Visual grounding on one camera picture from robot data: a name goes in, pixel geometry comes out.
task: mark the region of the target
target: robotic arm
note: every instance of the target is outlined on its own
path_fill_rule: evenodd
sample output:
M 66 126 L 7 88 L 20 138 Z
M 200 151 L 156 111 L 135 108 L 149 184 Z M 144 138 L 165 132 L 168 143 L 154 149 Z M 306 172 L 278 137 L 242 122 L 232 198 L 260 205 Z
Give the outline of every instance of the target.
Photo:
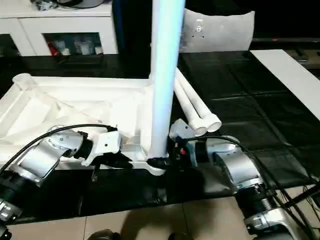
M 96 170 L 100 164 L 132 168 L 130 159 L 121 154 L 119 132 L 112 127 L 109 130 L 90 140 L 85 132 L 66 129 L 26 149 L 9 171 L 0 176 L 0 220 L 14 221 L 21 215 L 28 197 L 39 190 L 61 157 L 80 159 L 83 165 L 93 165 Z M 235 144 L 239 142 L 236 138 L 225 136 L 225 139 L 197 142 L 192 140 L 193 130 L 181 119 L 171 126 L 169 137 L 169 158 L 151 158 L 147 161 L 149 165 L 160 169 L 197 167 L 196 144 L 205 144 L 208 161 L 226 173 L 250 234 L 257 235 L 256 239 L 309 239 L 288 213 L 278 207 L 276 192 L 267 189 L 255 163 Z M 0 240 L 10 238 L 6 226 L 0 225 Z
M 116 128 L 100 133 L 94 141 L 81 131 L 66 129 L 43 138 L 38 144 L 29 147 L 0 176 L 0 220 L 14 221 L 21 215 L 29 196 L 39 190 L 42 183 L 58 166 L 61 157 L 82 160 L 85 166 L 93 165 L 98 170 L 100 164 L 119 167 L 130 164 L 121 154 L 122 139 Z M 0 240 L 10 239 L 11 233 L 4 224 L 0 225 Z

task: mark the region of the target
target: black table surface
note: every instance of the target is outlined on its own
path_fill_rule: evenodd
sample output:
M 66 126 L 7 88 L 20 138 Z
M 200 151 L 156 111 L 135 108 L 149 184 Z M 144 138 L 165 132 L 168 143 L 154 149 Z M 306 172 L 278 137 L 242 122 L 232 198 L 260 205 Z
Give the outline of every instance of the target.
M 283 187 L 320 175 L 320 122 L 250 52 L 184 53 L 178 64 L 212 112 L 222 120 L 216 135 L 231 135 L 253 151 Z M 33 76 L 148 78 L 150 57 L 37 56 L 0 58 L 0 95 L 20 73 Z M 171 121 L 185 120 L 174 98 Z M 170 170 L 153 176 L 143 169 L 54 171 L 16 223 L 89 216 L 129 209 L 230 196 L 219 168 Z

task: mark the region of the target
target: tiled floor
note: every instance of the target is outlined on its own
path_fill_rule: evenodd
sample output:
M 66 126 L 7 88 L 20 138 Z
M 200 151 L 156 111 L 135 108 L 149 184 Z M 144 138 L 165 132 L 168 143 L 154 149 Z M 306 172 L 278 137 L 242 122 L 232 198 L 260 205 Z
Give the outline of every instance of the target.
M 289 189 L 292 197 L 302 187 Z M 299 204 L 313 225 L 320 225 L 308 203 Z M 111 229 L 124 240 L 167 240 L 170 233 L 189 233 L 196 240 L 252 240 L 233 197 L 191 201 L 163 207 L 10 226 L 13 240 L 86 240 Z

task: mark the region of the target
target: black electrical cable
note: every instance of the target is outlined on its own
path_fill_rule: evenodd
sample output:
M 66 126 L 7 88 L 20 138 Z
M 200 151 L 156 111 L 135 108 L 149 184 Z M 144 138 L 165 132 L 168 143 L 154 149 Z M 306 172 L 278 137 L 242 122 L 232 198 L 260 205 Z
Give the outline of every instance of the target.
M 303 192 L 307 191 L 308 190 L 308 187 L 307 186 L 303 186 Z M 306 201 L 307 203 L 311 206 L 313 212 L 314 212 L 314 215 L 316 216 L 316 218 L 318 219 L 319 223 L 320 223 L 320 216 L 318 214 L 319 209 L 315 207 L 314 203 L 313 203 L 313 200 L 311 197 L 307 197 L 306 198 Z
M 75 128 L 83 128 L 83 127 L 96 127 L 96 128 L 106 128 L 108 131 L 116 129 L 113 128 L 111 126 L 108 125 L 104 125 L 104 124 L 77 124 L 77 125 L 70 125 L 70 126 L 64 126 L 64 127 L 60 127 L 57 129 L 54 129 L 52 131 L 48 131 L 45 134 L 37 137 L 36 139 L 32 140 L 31 142 L 29 142 L 27 145 L 25 145 L 23 148 L 21 148 L 13 157 L 11 157 L 1 168 L 0 168 L 0 175 L 7 169 L 7 167 L 9 167 L 9 165 L 16 160 L 24 151 L 26 151 L 28 148 L 30 148 L 33 144 L 35 144 L 36 142 L 47 138 L 49 136 L 51 136 L 52 134 L 64 131 L 64 130 L 68 130 L 68 129 L 75 129 Z
M 304 213 L 301 211 L 301 209 L 297 206 L 297 204 L 292 200 L 292 198 L 289 196 L 289 194 L 287 193 L 287 191 L 281 187 L 279 181 L 274 177 L 274 175 L 269 171 L 269 169 L 267 168 L 267 166 L 260 161 L 260 159 L 253 153 L 251 152 L 248 148 L 246 148 L 245 146 L 243 146 L 241 143 L 239 143 L 238 141 L 229 138 L 229 137 L 225 137 L 225 136 L 196 136 L 196 137 L 191 137 L 191 138 L 187 138 L 185 139 L 185 141 L 190 142 L 190 141 L 195 141 L 195 140 L 206 140 L 206 139 L 221 139 L 221 140 L 226 140 L 229 141 L 237 146 L 239 146 L 241 149 L 243 149 L 245 152 L 251 154 L 251 156 L 254 158 L 254 160 L 256 161 L 256 164 L 258 164 L 264 171 L 265 173 L 271 178 L 271 180 L 275 183 L 276 187 L 281 191 L 281 193 L 288 199 L 289 202 L 292 203 L 292 206 L 294 207 L 294 209 L 296 210 L 296 212 L 299 214 L 300 218 L 302 219 L 304 226 L 302 226 L 301 221 L 299 221 L 297 219 L 296 216 L 293 215 L 293 213 L 284 205 L 284 203 L 278 198 L 276 197 L 276 201 L 280 204 L 280 206 L 292 217 L 292 219 L 299 225 L 302 227 L 302 229 L 304 230 L 304 232 L 307 234 L 307 236 L 310 239 L 315 240 L 315 235 L 314 232 L 312 230 L 312 227 L 310 226 L 310 224 L 308 223 L 306 216 L 304 215 Z M 268 188 L 273 189 L 273 187 L 270 185 L 269 182 L 265 182 L 265 184 L 267 185 Z

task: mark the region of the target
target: shelf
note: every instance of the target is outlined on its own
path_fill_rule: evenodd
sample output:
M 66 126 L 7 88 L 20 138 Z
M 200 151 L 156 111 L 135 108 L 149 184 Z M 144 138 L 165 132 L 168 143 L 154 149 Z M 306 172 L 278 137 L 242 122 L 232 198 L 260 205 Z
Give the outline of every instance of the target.
M 87 9 L 58 7 L 38 11 L 30 0 L 0 0 L 0 19 L 8 18 L 50 18 L 50 17 L 111 17 L 112 2 Z

